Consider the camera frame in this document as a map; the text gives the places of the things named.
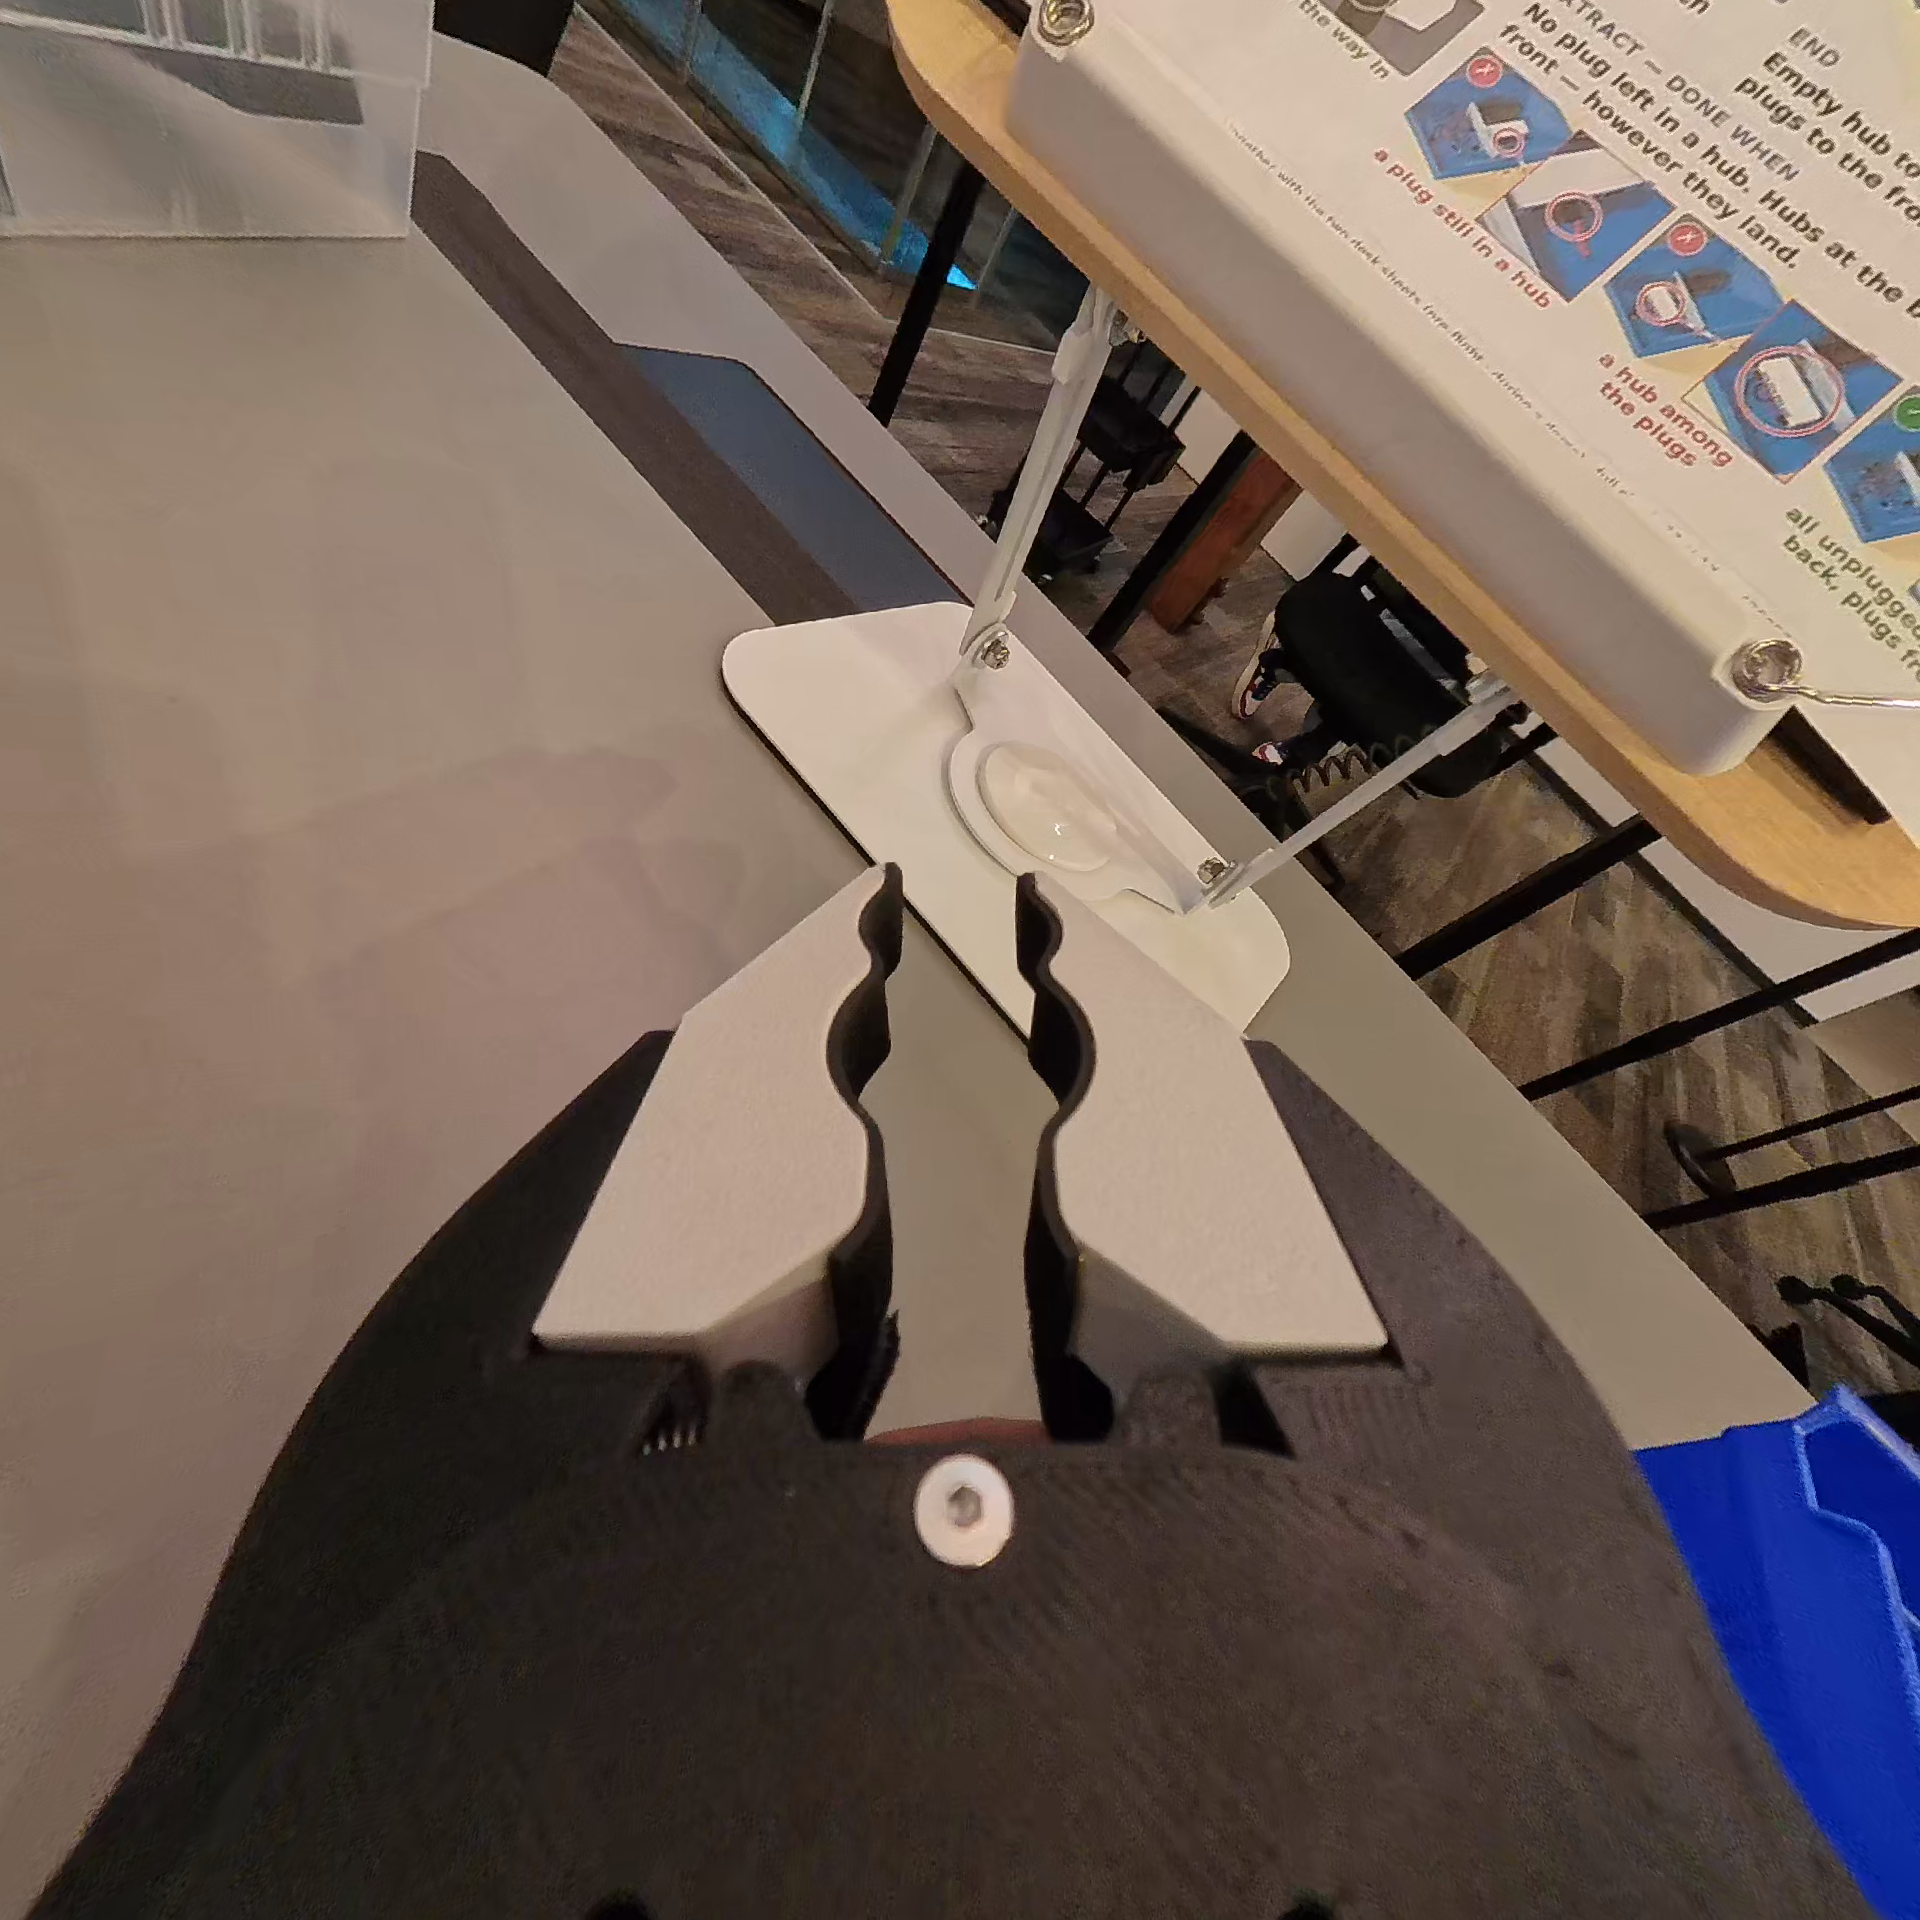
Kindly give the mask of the blue plastic bin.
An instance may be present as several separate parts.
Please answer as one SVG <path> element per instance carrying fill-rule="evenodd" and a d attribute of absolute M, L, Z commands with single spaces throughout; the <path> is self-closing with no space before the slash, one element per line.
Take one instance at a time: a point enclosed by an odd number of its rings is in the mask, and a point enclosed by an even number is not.
<path fill-rule="evenodd" d="M 1646 1446 L 1720 1658 L 1878 1915 L 1917 1915 L 1914 1394 Z"/>

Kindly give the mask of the white book stand wooden board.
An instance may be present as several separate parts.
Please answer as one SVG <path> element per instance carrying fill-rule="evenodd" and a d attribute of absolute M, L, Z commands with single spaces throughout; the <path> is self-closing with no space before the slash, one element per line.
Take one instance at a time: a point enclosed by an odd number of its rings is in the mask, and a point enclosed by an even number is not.
<path fill-rule="evenodd" d="M 1024 29 L 1041 5 L 1032 5 Z M 1087 299 L 1053 358 L 1037 444 L 1014 485 L 974 606 L 816 618 L 732 639 L 724 686 L 756 731 L 1018 1026 L 1032 1013 L 1014 960 L 1021 872 L 1098 909 L 1223 1016 L 1248 1023 L 1289 950 L 1255 887 L 1333 822 L 1519 701 L 1646 827 L 1752 904 L 1837 928 L 1914 928 L 1914 699 L 1784 686 L 1799 654 L 1742 654 L 1740 688 L 1774 722 L 1737 766 L 1689 774 L 1653 750 L 1368 475 L 1284 403 L 1021 143 L 1007 108 L 1018 37 L 982 5 L 889 5 L 906 84 L 950 143 L 1086 275 Z M 1213 853 L 1202 827 L 1014 634 L 1016 575 L 1097 365 L 1134 323 L 1357 544 L 1479 658 L 1462 714 L 1311 827 L 1256 855 Z"/>

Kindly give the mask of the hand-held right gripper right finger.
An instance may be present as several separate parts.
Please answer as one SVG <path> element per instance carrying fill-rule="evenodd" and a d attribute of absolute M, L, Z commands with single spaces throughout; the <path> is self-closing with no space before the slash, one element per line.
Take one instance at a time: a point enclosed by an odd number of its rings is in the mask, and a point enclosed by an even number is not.
<path fill-rule="evenodd" d="M 1143 1384 L 1197 1384 L 1278 1444 L 1269 1366 L 1374 1364 L 1389 1333 L 1241 1029 L 1064 892 L 1014 887 L 1039 1132 L 1024 1302 L 1053 1442 L 1108 1437 Z"/>

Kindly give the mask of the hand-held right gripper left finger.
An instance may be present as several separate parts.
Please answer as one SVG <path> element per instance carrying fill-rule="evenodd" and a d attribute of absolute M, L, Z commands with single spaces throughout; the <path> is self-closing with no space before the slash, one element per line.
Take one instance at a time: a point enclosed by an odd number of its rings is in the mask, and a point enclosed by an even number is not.
<path fill-rule="evenodd" d="M 863 1432 L 898 1354 L 894 1222 L 863 1092 L 892 1052 L 896 863 L 863 870 L 674 1029 L 532 1335 L 554 1354 L 775 1366 Z"/>

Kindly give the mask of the printed instruction sheet pad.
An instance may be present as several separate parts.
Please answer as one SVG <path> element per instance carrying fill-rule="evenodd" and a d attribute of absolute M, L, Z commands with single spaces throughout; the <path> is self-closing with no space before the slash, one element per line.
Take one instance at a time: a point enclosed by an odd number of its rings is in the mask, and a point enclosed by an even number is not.
<path fill-rule="evenodd" d="M 1914 699 L 1914 5 L 1041 5 L 1007 118 L 1684 772 Z"/>

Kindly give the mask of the clear acrylic box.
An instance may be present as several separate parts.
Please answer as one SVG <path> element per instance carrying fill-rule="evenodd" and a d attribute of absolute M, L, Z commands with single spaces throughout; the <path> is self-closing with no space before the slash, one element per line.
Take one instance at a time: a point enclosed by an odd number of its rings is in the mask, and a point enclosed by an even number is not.
<path fill-rule="evenodd" d="M 4 2 L 4 237 L 398 237 L 429 2 Z"/>

